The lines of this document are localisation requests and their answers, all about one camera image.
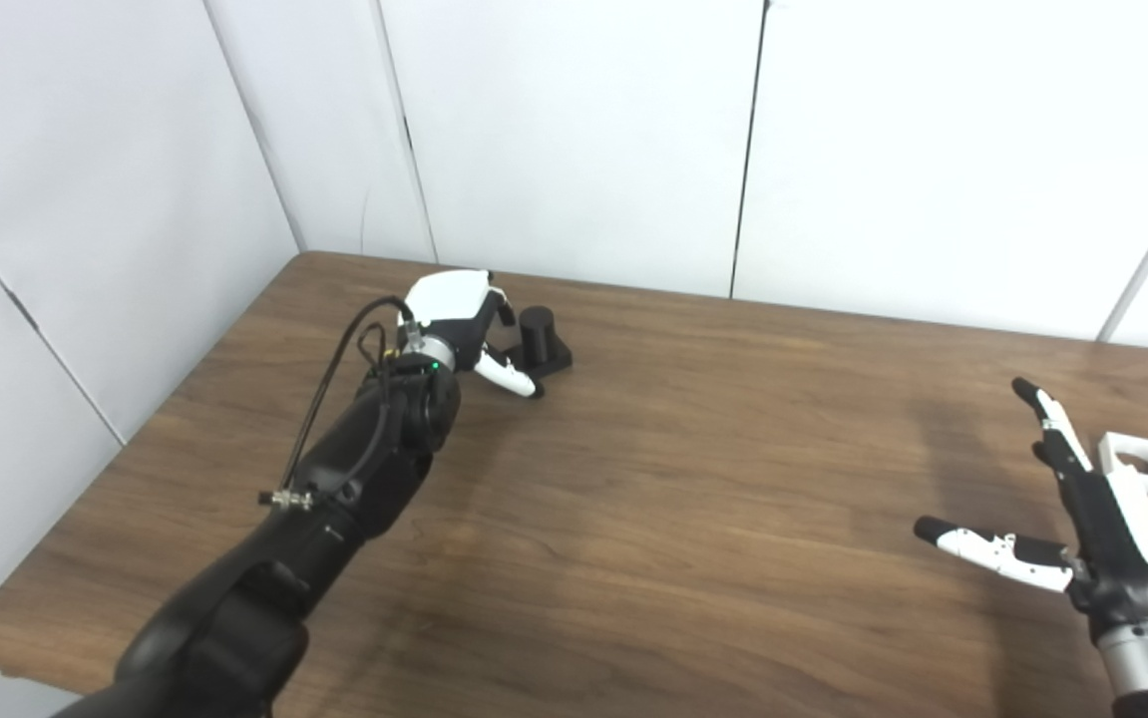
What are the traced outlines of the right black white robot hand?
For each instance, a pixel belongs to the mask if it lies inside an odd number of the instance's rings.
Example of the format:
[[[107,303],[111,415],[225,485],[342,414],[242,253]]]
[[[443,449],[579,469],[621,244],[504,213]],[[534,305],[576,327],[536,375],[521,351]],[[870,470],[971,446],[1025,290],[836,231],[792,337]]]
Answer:
[[[1042,387],[1014,378],[1014,394],[1035,414],[1042,437],[1035,460],[1052,469],[1078,549],[1062,542],[996,535],[920,517],[913,533],[944,553],[1008,580],[1064,592],[1087,617],[1089,639],[1148,623],[1148,495],[1101,472],[1081,446],[1064,406]]]

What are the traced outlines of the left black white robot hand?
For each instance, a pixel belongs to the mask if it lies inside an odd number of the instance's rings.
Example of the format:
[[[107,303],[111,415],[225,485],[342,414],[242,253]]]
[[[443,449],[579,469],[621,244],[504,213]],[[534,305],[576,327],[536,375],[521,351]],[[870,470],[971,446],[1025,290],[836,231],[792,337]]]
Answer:
[[[413,321],[402,323],[400,349],[428,356],[453,373],[474,371],[513,394],[540,399],[542,383],[523,372],[488,340],[495,321],[514,329],[515,309],[488,271],[441,271],[422,276],[404,299]]]

